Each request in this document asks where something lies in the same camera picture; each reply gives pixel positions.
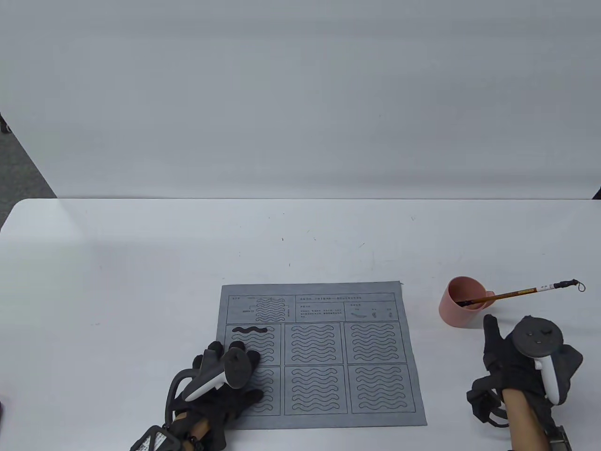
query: white table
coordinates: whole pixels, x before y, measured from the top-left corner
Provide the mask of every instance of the white table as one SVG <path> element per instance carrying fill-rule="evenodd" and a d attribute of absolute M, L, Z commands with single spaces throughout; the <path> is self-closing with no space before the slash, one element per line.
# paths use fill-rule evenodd
<path fill-rule="evenodd" d="M 596 201 L 23 201 L 0 233 L 0 449 L 129 450 L 214 338 L 223 284 L 401 280 L 428 426 L 242 431 L 228 448 L 505 451 L 465 400 L 486 373 L 480 324 L 438 317 L 460 274 L 497 292 L 586 283 L 490 311 L 504 333 L 551 319 L 584 354 L 554 416 L 598 449 L 600 224 Z"/>

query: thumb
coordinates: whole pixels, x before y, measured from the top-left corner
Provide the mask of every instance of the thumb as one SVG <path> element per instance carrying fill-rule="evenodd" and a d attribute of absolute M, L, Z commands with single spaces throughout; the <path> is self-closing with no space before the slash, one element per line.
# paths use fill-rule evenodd
<path fill-rule="evenodd" d="M 499 322 L 496 317 L 491 314 L 487 314 L 484 317 L 484 352 L 494 351 L 497 348 L 503 338 L 501 332 L 499 332 Z"/>

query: ink mark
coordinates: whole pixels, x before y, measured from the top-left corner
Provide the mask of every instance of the ink mark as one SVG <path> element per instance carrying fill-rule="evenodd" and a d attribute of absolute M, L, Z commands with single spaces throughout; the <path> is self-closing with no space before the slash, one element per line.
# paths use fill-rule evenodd
<path fill-rule="evenodd" d="M 250 327 L 234 327 L 234 330 L 232 330 L 232 332 L 242 332 L 243 334 L 248 334 L 249 332 L 259 332 L 260 334 L 265 334 L 267 333 L 267 328 L 263 327 L 263 328 L 259 328 L 256 326 L 250 326 Z"/>

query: finger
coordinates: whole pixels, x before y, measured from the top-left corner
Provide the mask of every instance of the finger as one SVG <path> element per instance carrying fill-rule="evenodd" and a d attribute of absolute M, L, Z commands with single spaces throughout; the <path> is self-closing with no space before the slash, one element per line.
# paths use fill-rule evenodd
<path fill-rule="evenodd" d="M 194 357 L 194 360 L 192 360 L 192 368 L 197 370 L 200 368 L 202 363 L 203 363 L 203 355 L 199 354 L 196 357 Z"/>
<path fill-rule="evenodd" d="M 215 351 L 215 354 L 217 354 L 218 359 L 221 358 L 221 356 L 224 354 L 224 346 L 221 344 L 221 342 L 214 341 L 213 343 L 207 346 L 207 349 Z"/>
<path fill-rule="evenodd" d="M 251 361 L 251 367 L 252 367 L 252 370 L 254 371 L 255 369 L 257 369 L 257 366 L 259 366 L 259 360 L 261 360 L 261 354 L 259 354 L 257 351 L 248 351 L 246 353 L 246 355 L 248 356 L 248 360 Z"/>
<path fill-rule="evenodd" d="M 255 390 L 248 390 L 242 399 L 242 408 L 247 409 L 251 405 L 256 404 L 257 402 L 263 399 L 263 391 L 256 388 Z"/>
<path fill-rule="evenodd" d="M 503 341 L 501 338 L 501 332 L 499 332 L 499 322 L 496 317 L 491 314 L 487 314 L 484 317 L 484 351 L 487 348 L 491 351 L 496 348 L 498 344 Z"/>
<path fill-rule="evenodd" d="M 231 348 L 240 348 L 243 351 L 246 350 L 246 346 L 241 341 L 231 342 L 229 349 Z"/>

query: white wall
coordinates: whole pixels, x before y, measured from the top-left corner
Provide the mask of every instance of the white wall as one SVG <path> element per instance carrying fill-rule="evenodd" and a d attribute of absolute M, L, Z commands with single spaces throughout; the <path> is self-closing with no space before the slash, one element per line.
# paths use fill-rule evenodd
<path fill-rule="evenodd" d="M 599 0 L 0 0 L 60 197 L 590 198 Z"/>

